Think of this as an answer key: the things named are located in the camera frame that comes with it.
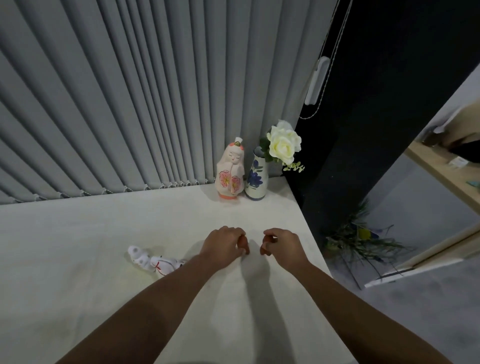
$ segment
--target white plush toy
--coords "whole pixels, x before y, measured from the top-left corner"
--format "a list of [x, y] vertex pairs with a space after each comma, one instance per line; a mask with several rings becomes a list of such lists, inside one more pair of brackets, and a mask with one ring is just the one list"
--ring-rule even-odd
[[156, 272], [159, 278], [180, 268], [187, 261], [185, 259], [163, 258], [162, 256], [150, 257], [147, 251], [132, 245], [128, 248], [128, 254], [132, 261], [142, 269], [149, 272]]

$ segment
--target figurine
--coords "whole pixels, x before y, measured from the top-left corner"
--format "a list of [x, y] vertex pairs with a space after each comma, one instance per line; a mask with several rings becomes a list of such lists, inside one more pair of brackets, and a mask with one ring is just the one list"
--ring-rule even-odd
[[230, 143], [222, 159], [216, 164], [215, 188], [221, 198], [233, 200], [243, 191], [243, 167], [244, 151], [241, 145], [242, 138], [235, 138], [235, 142]]
[[163, 258], [162, 256], [150, 257], [146, 250], [135, 245], [128, 248], [128, 254], [136, 265], [149, 272], [156, 272], [159, 278], [166, 276], [187, 262], [185, 259], [177, 260], [174, 258]]

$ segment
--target forearm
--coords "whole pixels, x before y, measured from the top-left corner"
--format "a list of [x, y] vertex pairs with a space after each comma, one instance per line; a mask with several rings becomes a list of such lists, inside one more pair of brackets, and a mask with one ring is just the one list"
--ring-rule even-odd
[[434, 347], [312, 264], [292, 273], [360, 364], [450, 363]]
[[208, 259], [195, 256], [128, 301], [59, 363], [153, 363], [214, 272]]

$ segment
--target gray floor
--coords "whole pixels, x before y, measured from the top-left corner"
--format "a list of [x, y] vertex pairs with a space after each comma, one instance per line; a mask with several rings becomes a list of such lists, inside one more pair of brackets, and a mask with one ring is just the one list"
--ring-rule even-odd
[[363, 290], [342, 261], [327, 264], [338, 282], [454, 364], [480, 361], [480, 256]]

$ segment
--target table surface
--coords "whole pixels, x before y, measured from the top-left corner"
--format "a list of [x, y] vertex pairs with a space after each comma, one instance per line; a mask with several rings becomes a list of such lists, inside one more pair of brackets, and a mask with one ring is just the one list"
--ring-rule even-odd
[[417, 141], [410, 144], [405, 153], [480, 214], [480, 190], [467, 184], [467, 181], [480, 181], [480, 164], [468, 163], [463, 168], [452, 168], [448, 162], [456, 157], [455, 154], [440, 146], [430, 148]]
[[202, 185], [0, 206], [0, 362], [54, 362], [151, 284], [129, 245], [188, 258], [223, 225], [244, 228], [251, 253], [207, 282], [156, 363], [350, 363], [304, 288], [259, 254], [263, 230], [290, 229], [329, 273], [283, 177], [260, 202]]

